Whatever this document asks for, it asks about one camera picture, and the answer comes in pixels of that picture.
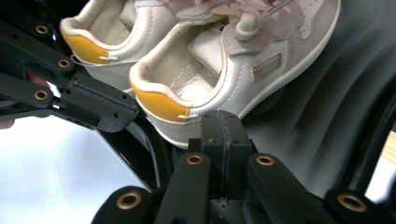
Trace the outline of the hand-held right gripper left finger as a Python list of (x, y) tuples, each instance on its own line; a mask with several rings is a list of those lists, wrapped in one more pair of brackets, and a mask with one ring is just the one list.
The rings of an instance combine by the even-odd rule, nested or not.
[(217, 110), (201, 116), (201, 135), (189, 140), (188, 151), (203, 153), (211, 160), (209, 198), (219, 199), (223, 185), (223, 139)]

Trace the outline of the white grey sneaker yellow heel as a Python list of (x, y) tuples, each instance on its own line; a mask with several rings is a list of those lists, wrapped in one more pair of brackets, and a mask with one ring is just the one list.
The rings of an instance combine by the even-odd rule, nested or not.
[(64, 41), (89, 74), (130, 95), (131, 67), (178, 23), (177, 13), (203, 0), (90, 0), (61, 20)]
[(208, 0), (130, 70), (136, 100), (170, 144), (199, 136), (204, 114), (243, 118), (310, 66), (327, 45), (341, 0)]

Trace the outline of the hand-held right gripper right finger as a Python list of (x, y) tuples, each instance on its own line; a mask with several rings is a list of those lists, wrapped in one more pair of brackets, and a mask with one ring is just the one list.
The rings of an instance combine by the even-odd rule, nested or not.
[(226, 171), (225, 196), (229, 200), (242, 200), (245, 193), (245, 175), (247, 163), (253, 153), (252, 141), (236, 115), (226, 112), (224, 115)]

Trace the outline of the light wooden board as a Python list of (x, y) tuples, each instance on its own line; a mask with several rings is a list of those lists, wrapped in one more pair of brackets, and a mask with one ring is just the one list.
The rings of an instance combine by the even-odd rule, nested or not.
[(381, 157), (396, 165), (396, 132), (389, 132), (382, 148)]

